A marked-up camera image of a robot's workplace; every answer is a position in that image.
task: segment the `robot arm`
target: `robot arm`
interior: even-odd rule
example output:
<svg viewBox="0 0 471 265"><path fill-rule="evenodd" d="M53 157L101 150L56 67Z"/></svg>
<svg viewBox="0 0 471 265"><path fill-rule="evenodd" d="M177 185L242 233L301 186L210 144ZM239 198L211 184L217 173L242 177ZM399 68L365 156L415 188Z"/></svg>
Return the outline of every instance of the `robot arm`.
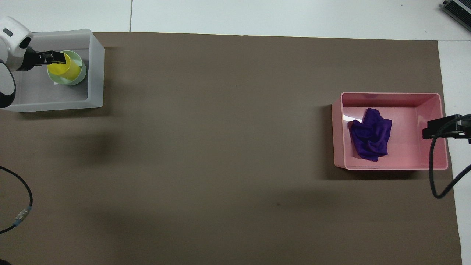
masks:
<svg viewBox="0 0 471 265"><path fill-rule="evenodd" d="M36 52L29 46L33 33L11 17L0 19L0 108L15 99L16 85L11 72L28 71L34 66L65 64L57 51Z"/></svg>

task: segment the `white floor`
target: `white floor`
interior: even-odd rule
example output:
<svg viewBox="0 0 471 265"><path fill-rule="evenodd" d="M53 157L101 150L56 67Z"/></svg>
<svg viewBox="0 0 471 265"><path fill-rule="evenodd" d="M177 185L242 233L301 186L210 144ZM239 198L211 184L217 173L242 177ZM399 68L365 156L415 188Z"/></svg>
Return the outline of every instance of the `white floor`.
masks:
<svg viewBox="0 0 471 265"><path fill-rule="evenodd" d="M441 0L0 0L34 32L172 32L330 38L436 40L446 114L470 114L471 33ZM471 145L450 140L453 174L471 163ZM464 265L471 265L471 175L455 187Z"/></svg>

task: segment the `brown tabletop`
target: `brown tabletop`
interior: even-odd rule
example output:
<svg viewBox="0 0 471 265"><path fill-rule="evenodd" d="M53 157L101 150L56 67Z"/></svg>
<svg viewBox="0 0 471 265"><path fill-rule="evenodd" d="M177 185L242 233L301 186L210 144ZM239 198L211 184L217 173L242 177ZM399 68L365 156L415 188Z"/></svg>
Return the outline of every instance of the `brown tabletop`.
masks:
<svg viewBox="0 0 471 265"><path fill-rule="evenodd" d="M97 33L98 109L0 111L12 264L461 264L426 171L333 164L343 91L443 95L436 41ZM451 167L437 171L440 190ZM27 205L0 173L0 224Z"/></svg>

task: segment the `cable connector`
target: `cable connector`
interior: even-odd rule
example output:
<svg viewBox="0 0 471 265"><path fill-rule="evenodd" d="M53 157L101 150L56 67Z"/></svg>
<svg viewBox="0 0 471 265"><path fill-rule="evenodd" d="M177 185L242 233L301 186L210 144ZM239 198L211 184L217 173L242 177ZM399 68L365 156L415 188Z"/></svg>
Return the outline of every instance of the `cable connector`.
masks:
<svg viewBox="0 0 471 265"><path fill-rule="evenodd" d="M26 219L28 216L29 212L31 211L31 206L28 206L28 208L24 209L21 211L16 217L15 217L15 222L13 223L14 226L19 226L22 221Z"/></svg>

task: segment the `purple cloth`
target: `purple cloth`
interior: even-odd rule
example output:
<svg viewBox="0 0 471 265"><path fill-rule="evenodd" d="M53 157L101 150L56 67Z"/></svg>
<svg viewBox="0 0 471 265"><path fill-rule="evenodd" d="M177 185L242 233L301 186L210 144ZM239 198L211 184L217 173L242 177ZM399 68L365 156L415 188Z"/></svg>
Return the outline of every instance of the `purple cloth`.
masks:
<svg viewBox="0 0 471 265"><path fill-rule="evenodd" d="M357 120L351 122L350 133L358 155L375 162L378 157L386 156L391 125L392 121L381 117L374 108L366 110L363 123Z"/></svg>

